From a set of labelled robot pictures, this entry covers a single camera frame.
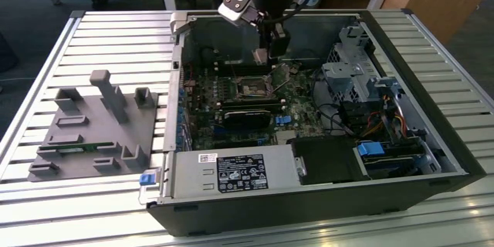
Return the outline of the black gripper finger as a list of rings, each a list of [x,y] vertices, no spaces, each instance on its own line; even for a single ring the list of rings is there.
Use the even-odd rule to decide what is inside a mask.
[[[271,32],[270,58],[283,56],[286,54],[288,44],[290,44],[288,33],[279,33],[278,31]]]
[[[259,27],[259,48],[267,50],[270,46],[268,27]]]

